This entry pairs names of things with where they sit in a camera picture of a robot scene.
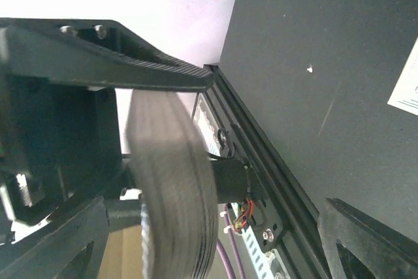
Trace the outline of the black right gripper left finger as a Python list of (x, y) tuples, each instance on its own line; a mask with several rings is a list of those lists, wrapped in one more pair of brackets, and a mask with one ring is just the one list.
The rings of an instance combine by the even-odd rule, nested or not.
[(102, 197), (80, 203), (14, 244), (1, 247), (1, 278), (96, 278), (109, 235)]

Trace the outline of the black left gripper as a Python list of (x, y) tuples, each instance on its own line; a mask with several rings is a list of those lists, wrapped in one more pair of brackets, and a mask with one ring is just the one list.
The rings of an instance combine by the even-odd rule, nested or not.
[(209, 67), (114, 20), (2, 18), (1, 72), (1, 196), (8, 218), (28, 225), (122, 171), (112, 88), (201, 92), (214, 83)]

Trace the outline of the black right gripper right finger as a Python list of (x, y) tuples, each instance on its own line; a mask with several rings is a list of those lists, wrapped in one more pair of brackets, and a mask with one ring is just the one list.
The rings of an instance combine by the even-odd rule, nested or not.
[(318, 231), (333, 278), (417, 278), (417, 243), (340, 199), (325, 199)]

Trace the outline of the blue playing card deck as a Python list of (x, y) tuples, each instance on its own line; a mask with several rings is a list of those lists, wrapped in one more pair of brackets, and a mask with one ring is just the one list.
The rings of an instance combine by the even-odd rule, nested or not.
[(200, 132), (174, 92), (135, 90), (129, 166), (142, 192), (145, 278), (206, 278), (218, 236), (217, 191)]

